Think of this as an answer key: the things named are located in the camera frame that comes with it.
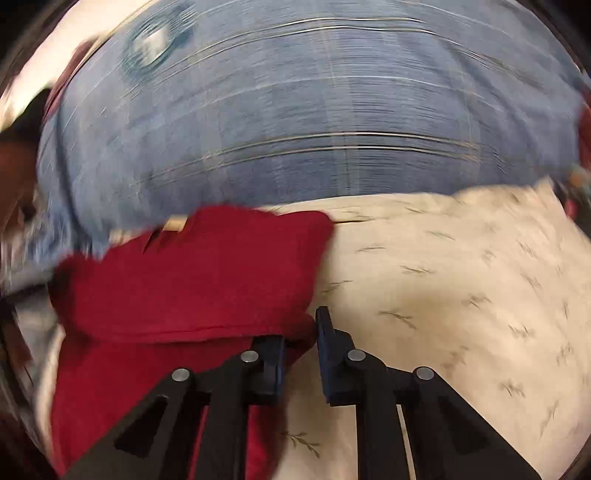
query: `metal rivet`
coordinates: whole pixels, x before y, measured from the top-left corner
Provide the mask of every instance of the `metal rivet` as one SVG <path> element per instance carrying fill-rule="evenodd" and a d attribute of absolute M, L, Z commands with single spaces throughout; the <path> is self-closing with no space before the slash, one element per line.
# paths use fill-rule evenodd
<path fill-rule="evenodd" d="M 251 364 L 258 360 L 258 353 L 256 353 L 254 350 L 247 350 L 246 352 L 242 352 L 240 360 L 247 364 Z"/>
<path fill-rule="evenodd" d="M 429 367 L 417 368 L 417 377 L 419 377 L 421 380 L 431 380 L 434 376 L 435 373 Z"/>
<path fill-rule="evenodd" d="M 186 368 L 177 368 L 173 372 L 173 380 L 175 382 L 184 382 L 186 379 L 189 378 L 191 373 Z"/>
<path fill-rule="evenodd" d="M 365 352 L 363 350 L 349 350 L 347 352 L 347 357 L 349 360 L 353 362 L 360 362 L 361 360 L 365 359 Z"/>

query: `clothing tag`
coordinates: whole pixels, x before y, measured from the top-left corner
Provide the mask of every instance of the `clothing tag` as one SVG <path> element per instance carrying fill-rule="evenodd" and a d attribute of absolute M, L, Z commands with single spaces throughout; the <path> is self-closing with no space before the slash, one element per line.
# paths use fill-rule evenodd
<path fill-rule="evenodd" d="M 164 226 L 162 227 L 163 231 L 166 232 L 181 232 L 185 224 L 187 223 L 187 216 L 186 215 L 175 215 L 170 217 Z"/>

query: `gray fabric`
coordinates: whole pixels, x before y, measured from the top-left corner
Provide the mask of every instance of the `gray fabric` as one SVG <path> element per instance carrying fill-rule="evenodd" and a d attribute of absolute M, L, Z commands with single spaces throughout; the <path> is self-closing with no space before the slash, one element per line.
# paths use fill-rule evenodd
<path fill-rule="evenodd" d="M 101 255 L 113 228 L 230 202 L 531 184 L 578 159 L 583 75 L 508 0 L 161 1 L 66 89 L 27 245 Z"/>

